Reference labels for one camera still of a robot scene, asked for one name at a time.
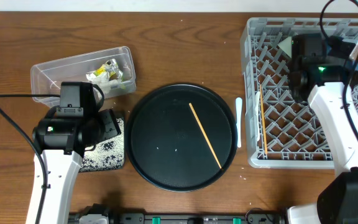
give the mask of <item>white wall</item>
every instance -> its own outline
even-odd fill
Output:
[[[0,0],[0,11],[320,12],[328,0]],[[336,0],[327,12],[358,12]]]

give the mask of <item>gray dish rack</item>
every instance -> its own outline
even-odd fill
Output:
[[[358,39],[358,19],[325,19],[327,35]],[[320,32],[318,18],[251,18],[241,36],[241,67],[246,86],[248,163],[256,168],[333,169],[319,121],[307,102],[295,103],[287,75],[290,58],[277,47],[288,36]],[[262,84],[268,154],[264,153],[260,106]],[[352,91],[358,111],[358,85]]]

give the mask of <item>chopstick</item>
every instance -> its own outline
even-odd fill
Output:
[[[264,94],[262,91],[262,85],[259,85],[260,90],[260,113],[262,117],[262,131],[264,136],[265,154],[267,155],[267,143],[266,143],[266,127],[265,127],[265,111],[264,111]]]
[[[205,141],[206,141],[206,143],[208,144],[209,149],[210,149],[211,152],[212,152],[212,155],[214,155],[214,157],[215,157],[216,163],[218,163],[219,168],[222,169],[221,164],[219,163],[218,158],[217,158],[216,155],[215,155],[215,151],[214,151],[214,149],[212,148],[212,145],[211,145],[211,143],[209,142],[209,139],[208,139],[207,135],[205,134],[204,128],[203,128],[203,126],[201,125],[201,122],[200,122],[199,119],[198,119],[198,116],[197,116],[197,114],[196,114],[196,111],[195,111],[194,108],[193,108],[193,105],[192,105],[191,103],[189,103],[189,106],[190,106],[191,111],[193,112],[194,117],[195,117],[196,120],[197,120],[198,126],[200,127],[201,132],[202,132],[203,135],[204,135]]]

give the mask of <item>black round tray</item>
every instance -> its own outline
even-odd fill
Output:
[[[129,116],[124,139],[136,171],[157,187],[177,192],[201,189],[218,180],[237,150],[236,123],[230,108],[213,91],[192,84],[164,86],[141,99]]]

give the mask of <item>wood grain surface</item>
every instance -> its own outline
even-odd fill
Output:
[[[37,63],[125,45],[134,59],[137,90],[106,100],[105,108],[115,102],[114,109],[131,111],[155,88],[191,82],[214,90],[234,111],[236,97],[245,95],[239,39],[247,20],[317,16],[0,12],[0,93],[30,93],[30,68]],[[28,134],[48,109],[31,98],[0,99],[0,105]],[[315,202],[334,179],[332,170],[252,168],[247,162],[244,122],[241,139],[243,147],[237,150],[228,171],[205,189],[188,193],[158,189],[127,160],[121,170],[79,174],[70,210],[77,212],[93,203],[105,203],[118,212],[245,213],[254,207],[274,210]],[[0,223],[25,222],[32,193],[33,158],[29,145],[0,115]]]

